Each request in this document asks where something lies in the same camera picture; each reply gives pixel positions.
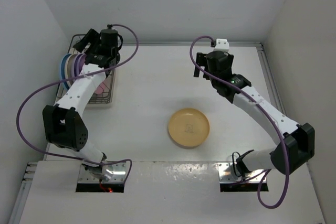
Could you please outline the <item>purple plastic plate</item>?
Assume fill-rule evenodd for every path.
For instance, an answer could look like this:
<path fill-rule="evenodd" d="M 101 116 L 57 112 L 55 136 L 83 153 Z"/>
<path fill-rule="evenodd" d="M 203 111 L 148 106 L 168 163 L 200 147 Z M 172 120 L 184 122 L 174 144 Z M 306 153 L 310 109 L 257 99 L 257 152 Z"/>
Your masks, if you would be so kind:
<path fill-rule="evenodd" d="M 80 59 L 78 60 L 77 63 L 77 75 L 79 75 L 82 71 L 82 68 L 85 64 L 85 60 L 86 60 L 86 54 L 82 54 Z"/>
<path fill-rule="evenodd" d="M 77 76 L 77 68 L 78 68 L 77 65 L 78 65 L 78 61 L 79 61 L 80 57 L 81 57 L 81 54 L 77 54 L 75 56 L 75 59 L 72 62 L 72 69 L 71 69 L 71 76 L 72 77 Z"/>

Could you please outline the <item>cream plastic plate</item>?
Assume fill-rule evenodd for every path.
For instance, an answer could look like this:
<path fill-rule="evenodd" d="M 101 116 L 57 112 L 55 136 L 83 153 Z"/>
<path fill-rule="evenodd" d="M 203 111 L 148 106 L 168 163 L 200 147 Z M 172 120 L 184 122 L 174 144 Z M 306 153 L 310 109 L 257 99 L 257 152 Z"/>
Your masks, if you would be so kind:
<path fill-rule="evenodd" d="M 68 59 L 66 60 L 66 64 L 65 64 L 65 78 L 69 79 L 72 77 L 72 63 L 75 59 L 76 54 L 71 54 Z M 73 81 L 66 81 L 65 82 L 65 86 L 66 86 L 66 90 L 69 90 L 69 88 L 71 87 L 71 85 L 73 84 Z"/>

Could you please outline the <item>blue plastic plate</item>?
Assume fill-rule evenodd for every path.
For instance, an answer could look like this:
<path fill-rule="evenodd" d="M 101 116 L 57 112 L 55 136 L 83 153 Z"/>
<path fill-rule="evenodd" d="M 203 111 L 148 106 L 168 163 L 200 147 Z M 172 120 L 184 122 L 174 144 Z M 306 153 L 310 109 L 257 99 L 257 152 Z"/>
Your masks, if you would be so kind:
<path fill-rule="evenodd" d="M 62 81 L 65 79 L 65 64 L 66 60 L 71 56 L 71 54 L 65 54 L 60 61 L 59 65 L 59 80 Z"/>

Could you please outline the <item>pink plastic plate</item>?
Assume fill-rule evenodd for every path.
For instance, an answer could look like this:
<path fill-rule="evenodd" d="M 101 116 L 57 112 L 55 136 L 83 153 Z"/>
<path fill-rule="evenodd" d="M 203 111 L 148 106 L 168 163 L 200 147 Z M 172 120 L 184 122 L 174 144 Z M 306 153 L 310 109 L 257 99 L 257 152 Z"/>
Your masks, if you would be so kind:
<path fill-rule="evenodd" d="M 99 84 L 99 86 L 96 88 L 94 94 L 96 95 L 101 95 L 104 94 L 105 92 L 109 92 L 109 80 L 105 79 L 102 83 Z"/>

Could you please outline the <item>yellow plastic plate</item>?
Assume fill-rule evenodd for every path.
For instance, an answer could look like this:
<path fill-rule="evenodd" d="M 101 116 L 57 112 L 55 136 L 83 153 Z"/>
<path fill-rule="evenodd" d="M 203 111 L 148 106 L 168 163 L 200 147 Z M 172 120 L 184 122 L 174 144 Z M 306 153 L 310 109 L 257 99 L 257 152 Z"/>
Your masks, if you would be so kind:
<path fill-rule="evenodd" d="M 196 148 L 202 145 L 210 132 L 207 117 L 194 108 L 183 108 L 176 111 L 168 123 L 171 139 L 183 148 Z"/>

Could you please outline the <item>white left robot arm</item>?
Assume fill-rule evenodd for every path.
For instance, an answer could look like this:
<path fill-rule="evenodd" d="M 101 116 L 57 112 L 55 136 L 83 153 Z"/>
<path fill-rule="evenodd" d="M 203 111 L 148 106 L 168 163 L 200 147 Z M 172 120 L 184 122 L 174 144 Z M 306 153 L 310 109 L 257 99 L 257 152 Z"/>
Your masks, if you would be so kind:
<path fill-rule="evenodd" d="M 120 61 L 122 43 L 122 36 L 112 25 L 108 25 L 100 33 L 90 29 L 74 45 L 75 50 L 86 55 L 80 72 L 82 77 L 73 81 L 72 86 L 55 105 L 47 105 L 43 109 L 47 142 L 58 148 L 65 148 L 82 159 L 85 170 L 100 181 L 111 178 L 109 171 L 112 166 L 102 166 L 107 157 L 89 140 L 82 115 L 96 89 L 105 79 L 114 76 L 113 66 Z"/>

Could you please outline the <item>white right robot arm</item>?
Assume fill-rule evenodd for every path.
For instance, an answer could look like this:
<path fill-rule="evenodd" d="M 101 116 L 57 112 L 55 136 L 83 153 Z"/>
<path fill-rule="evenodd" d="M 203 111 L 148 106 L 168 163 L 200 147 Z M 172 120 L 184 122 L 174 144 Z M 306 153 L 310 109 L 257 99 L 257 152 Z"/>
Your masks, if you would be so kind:
<path fill-rule="evenodd" d="M 276 147 L 262 151 L 250 150 L 236 159 L 235 170 L 244 176 L 257 169 L 276 169 L 293 173 L 314 157 L 315 130 L 309 124 L 299 124 L 286 117 L 252 86 L 241 74 L 232 72 L 234 56 L 221 51 L 196 55 L 194 76 L 210 80 L 219 95 L 245 111 L 271 137 Z"/>

